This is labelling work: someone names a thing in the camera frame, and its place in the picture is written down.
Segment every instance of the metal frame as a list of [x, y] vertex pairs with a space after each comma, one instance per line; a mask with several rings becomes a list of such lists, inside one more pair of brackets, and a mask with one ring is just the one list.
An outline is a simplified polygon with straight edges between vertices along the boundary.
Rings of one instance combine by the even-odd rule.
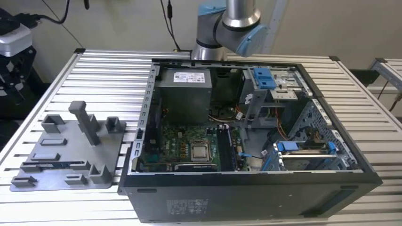
[[[87, 101], [88, 111], [95, 113], [96, 118], [113, 115], [128, 121], [120, 150], [120, 155], [125, 155], [136, 132], [141, 103], [141, 97], [137, 94], [139, 90], [144, 89], [141, 82], [147, 79], [151, 58], [188, 59], [189, 55], [188, 53], [87, 50], [83, 54], [72, 56], [11, 142], [0, 152], [1, 223], [28, 222], [31, 225], [41, 226], [53, 225], [55, 221], [59, 225], [140, 224], [127, 197], [116, 194], [117, 185], [103, 190], [23, 194], [12, 193], [8, 185], [17, 173], [15, 169], [33, 148], [32, 142], [37, 141], [39, 119], [43, 119], [43, 112], [52, 111], [64, 114], [68, 112], [67, 102], [75, 100], [76, 96]], [[328, 219], [286, 220], [280, 224], [401, 225], [401, 125], [394, 122], [394, 117], [387, 115], [387, 110], [375, 101], [374, 96], [348, 70], [328, 57], [322, 56], [254, 55], [250, 58], [242, 58], [228, 55], [228, 59], [252, 62], [292, 62], [303, 65], [342, 125], [383, 180], [380, 187]], [[120, 156], [115, 182], [120, 180], [123, 162], [124, 156]], [[250, 224], [278, 224], [278, 220], [203, 223], [203, 225], [232, 226]]]
[[402, 60], [376, 58], [371, 70], [375, 70], [402, 92]]

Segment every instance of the blue connector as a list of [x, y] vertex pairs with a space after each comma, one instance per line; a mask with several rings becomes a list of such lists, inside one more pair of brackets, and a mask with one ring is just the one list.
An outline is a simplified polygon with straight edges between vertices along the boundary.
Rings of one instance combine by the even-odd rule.
[[252, 70], [258, 88], [275, 89], [276, 83], [271, 71], [266, 67], [255, 67]]
[[246, 154], [243, 152], [239, 152], [239, 156], [243, 156], [243, 157], [252, 157], [250, 154]]

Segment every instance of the sticker label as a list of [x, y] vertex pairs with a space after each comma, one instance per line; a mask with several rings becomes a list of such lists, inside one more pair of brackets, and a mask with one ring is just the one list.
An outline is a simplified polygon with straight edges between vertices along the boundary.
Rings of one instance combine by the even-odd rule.
[[196, 72], [176, 72], [173, 82], [204, 83], [206, 77], [203, 73]]
[[279, 84], [286, 84], [286, 81], [283, 79], [276, 79], [276, 82], [279, 82]]
[[208, 199], [168, 199], [168, 214], [206, 214]]
[[236, 120], [240, 120], [242, 117], [243, 117], [243, 113], [242, 113], [242, 112], [238, 112], [238, 114], [236, 114]]

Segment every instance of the blue drive bracket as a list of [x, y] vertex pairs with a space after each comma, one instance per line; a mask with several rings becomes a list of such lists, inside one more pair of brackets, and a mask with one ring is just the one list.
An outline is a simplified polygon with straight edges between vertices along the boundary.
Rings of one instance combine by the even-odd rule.
[[275, 89], [276, 83], [272, 78], [272, 74], [270, 69], [264, 67], [255, 67], [254, 69], [254, 78], [256, 82], [256, 86], [259, 89]]

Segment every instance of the gray plastic peg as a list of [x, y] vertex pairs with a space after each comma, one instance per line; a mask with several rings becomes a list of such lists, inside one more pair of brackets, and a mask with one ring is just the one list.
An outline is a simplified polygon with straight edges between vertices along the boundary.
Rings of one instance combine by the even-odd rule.
[[76, 116], [80, 129], [88, 138], [89, 144], [97, 145], [100, 143], [100, 140], [96, 134], [96, 129], [93, 128], [93, 124], [91, 123], [91, 119], [87, 114], [85, 107], [87, 107], [87, 103], [84, 101], [73, 101], [69, 104], [68, 111]]

